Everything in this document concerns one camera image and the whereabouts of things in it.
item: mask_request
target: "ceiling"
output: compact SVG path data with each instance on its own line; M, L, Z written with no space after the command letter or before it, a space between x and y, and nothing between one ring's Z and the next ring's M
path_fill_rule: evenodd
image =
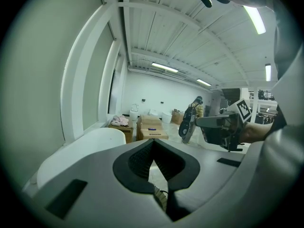
M212 84L206 86L210 89L273 86L277 81L273 12L258 9L266 28L259 35L242 6L212 3L209 9L200 0L120 2L130 67L161 73L151 65L159 62L178 69L184 80L198 83L200 78ZM272 82L266 82L266 63L272 65Z

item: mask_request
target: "pink cloth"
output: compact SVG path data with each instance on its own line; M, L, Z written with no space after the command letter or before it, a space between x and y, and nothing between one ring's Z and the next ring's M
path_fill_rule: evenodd
M125 116L114 116L111 125L113 126L127 126L129 124L129 119L126 119Z

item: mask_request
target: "person's hand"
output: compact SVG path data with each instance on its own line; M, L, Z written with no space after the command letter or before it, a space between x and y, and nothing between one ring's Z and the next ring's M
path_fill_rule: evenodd
M240 143L254 143L263 141L265 135L270 130L272 124L257 124L257 123L244 123L243 130L241 131L239 142Z

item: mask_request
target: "railing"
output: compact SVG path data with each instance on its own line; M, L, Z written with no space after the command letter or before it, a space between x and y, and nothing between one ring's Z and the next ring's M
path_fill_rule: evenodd
M253 99L254 98L254 91L248 91L249 93L249 99ZM263 91L263 90L259 90L257 93L258 99L259 100L270 100L270 101L274 101L275 98L272 95L272 93L270 91Z

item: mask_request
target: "cardboard box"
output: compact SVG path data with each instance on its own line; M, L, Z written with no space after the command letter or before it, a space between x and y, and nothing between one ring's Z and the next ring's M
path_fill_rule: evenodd
M172 111L172 119L171 122L180 125L182 122L182 119L184 118L184 113L181 113L180 111L174 109Z
M140 139L168 139L168 135L164 130L147 130L141 129Z
M118 129L120 131L122 131L125 135L125 142L126 143L132 143L132 139L133 139L133 123L132 121L129 119L129 125L127 127L124 126L113 126L111 124L109 124L108 126L109 128L115 128Z
M168 135L162 128L162 122L157 116L141 115L137 122L136 140L143 139L168 139Z

